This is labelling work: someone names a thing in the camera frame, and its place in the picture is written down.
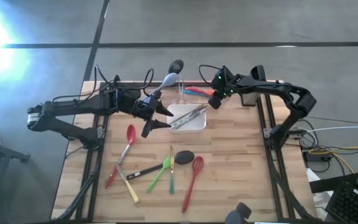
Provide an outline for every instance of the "red silicone spatula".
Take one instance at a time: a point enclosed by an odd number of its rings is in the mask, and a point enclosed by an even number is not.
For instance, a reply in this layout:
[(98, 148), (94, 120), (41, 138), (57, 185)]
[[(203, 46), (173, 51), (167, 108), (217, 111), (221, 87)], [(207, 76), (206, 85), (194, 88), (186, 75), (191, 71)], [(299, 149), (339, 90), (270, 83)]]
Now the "red silicone spatula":
[(191, 165), (191, 168), (193, 168), (193, 179), (191, 180), (189, 191), (187, 191), (185, 201), (183, 202), (183, 205), (181, 208), (182, 213), (185, 213), (187, 210), (187, 207), (189, 206), (191, 192), (193, 191), (194, 181), (196, 180), (197, 174), (199, 174), (199, 172), (201, 170), (203, 170), (203, 167), (204, 167), (204, 159), (201, 156), (197, 156), (194, 159), (193, 164)]
[[(121, 157), (118, 159), (118, 161), (117, 161), (118, 164), (121, 164), (124, 156), (127, 154), (127, 152), (129, 150), (129, 148), (131, 147), (132, 143), (134, 143), (135, 137), (136, 137), (135, 127), (130, 124), (128, 126), (128, 129), (127, 129), (128, 145), (125, 148), (124, 152), (121, 154)], [(116, 174), (117, 174), (117, 166), (114, 166), (114, 170), (112, 171), (112, 173), (110, 174), (109, 178), (107, 179), (106, 186), (104, 186), (105, 189), (108, 188), (112, 184)]]

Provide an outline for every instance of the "white dish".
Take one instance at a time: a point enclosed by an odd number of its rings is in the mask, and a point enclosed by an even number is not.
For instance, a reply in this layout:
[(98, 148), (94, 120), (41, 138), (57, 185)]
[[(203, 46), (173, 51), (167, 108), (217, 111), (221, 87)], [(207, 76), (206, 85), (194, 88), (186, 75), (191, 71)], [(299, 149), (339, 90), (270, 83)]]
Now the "white dish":
[[(191, 104), (191, 105), (170, 105), (168, 106), (168, 110), (173, 113), (173, 117), (167, 116), (167, 123), (170, 124), (179, 117), (189, 113), (190, 111), (194, 110), (195, 108), (199, 107), (200, 104)], [(206, 112), (203, 114), (195, 117), (191, 121), (185, 123), (178, 129), (172, 129), (169, 130), (172, 133), (200, 133), (204, 130), (206, 127)]]

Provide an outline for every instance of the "gray floor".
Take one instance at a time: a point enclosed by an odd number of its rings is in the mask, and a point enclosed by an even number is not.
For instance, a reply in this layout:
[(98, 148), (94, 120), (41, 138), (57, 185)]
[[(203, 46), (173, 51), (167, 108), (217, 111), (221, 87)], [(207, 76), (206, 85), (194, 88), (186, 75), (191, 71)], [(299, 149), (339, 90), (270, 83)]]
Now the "gray floor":
[[(92, 43), (103, 0), (0, 0), (0, 44)], [(358, 42), (358, 0), (112, 0), (101, 43)], [(67, 141), (26, 128), (27, 113), (58, 95), (80, 92), (91, 49), (0, 49), (0, 139), (31, 153), (12, 161), (0, 190), (0, 223), (48, 220)], [(358, 126), (358, 47), (99, 49), (95, 63), (108, 78), (142, 80), (153, 67), (161, 80), (182, 59), (185, 80), (201, 63), (247, 74), (258, 64), (268, 78), (309, 89), (315, 128)], [(328, 121), (339, 119), (352, 122)], [(64, 118), (72, 121), (73, 117)], [(326, 146), (358, 146), (358, 129), (318, 132)], [(358, 154), (344, 156), (358, 171)], [(310, 164), (323, 169), (325, 164)], [(334, 161), (322, 178), (341, 175)]]

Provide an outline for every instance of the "wooden table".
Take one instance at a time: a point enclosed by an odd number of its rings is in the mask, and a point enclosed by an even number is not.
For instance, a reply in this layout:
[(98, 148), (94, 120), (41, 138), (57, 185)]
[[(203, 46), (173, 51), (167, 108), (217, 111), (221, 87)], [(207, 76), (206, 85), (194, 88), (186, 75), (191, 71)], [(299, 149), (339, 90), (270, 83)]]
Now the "wooden table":
[[(93, 82), (84, 82), (81, 94), (89, 93), (92, 87)], [(163, 90), (162, 101), (166, 107), (172, 103), (206, 103), (208, 100), (190, 95), (184, 95), (184, 100), (179, 99), (177, 88)], [(289, 111), (278, 97), (272, 97), (272, 104), (279, 124)], [(207, 127), (201, 133), (172, 134), (167, 128), (156, 129), (146, 139), (140, 136), (144, 125), (141, 119), (124, 113), (110, 116), (94, 221), (223, 222), (239, 202), (252, 209), (249, 221), (277, 220), (257, 108), (242, 107), (239, 96), (234, 95), (219, 110), (208, 107), (206, 115)], [(166, 117), (160, 114), (155, 114), (154, 118), (166, 121)], [(92, 126), (92, 121), (92, 114), (81, 114), (75, 116), (74, 125), (87, 128)], [(181, 206), (192, 176), (191, 164), (175, 165), (174, 195), (168, 191), (169, 171), (164, 172), (149, 194), (145, 190), (157, 172), (130, 181), (140, 199), (137, 204), (134, 204), (119, 175), (110, 188), (104, 189), (108, 175), (127, 145), (126, 130), (129, 124), (135, 126), (137, 138), (122, 162), (121, 167), (126, 175), (162, 163), (170, 152), (170, 145), (175, 153), (191, 150), (196, 156), (204, 158), (204, 169), (197, 176), (186, 213), (181, 212)], [(67, 153), (80, 146), (78, 141), (69, 143)], [(313, 197), (299, 148), (285, 146), (283, 156), (291, 190), (307, 211), (315, 216)], [(82, 150), (66, 159), (52, 218), (62, 214), (78, 193), (85, 157), (86, 151)]]

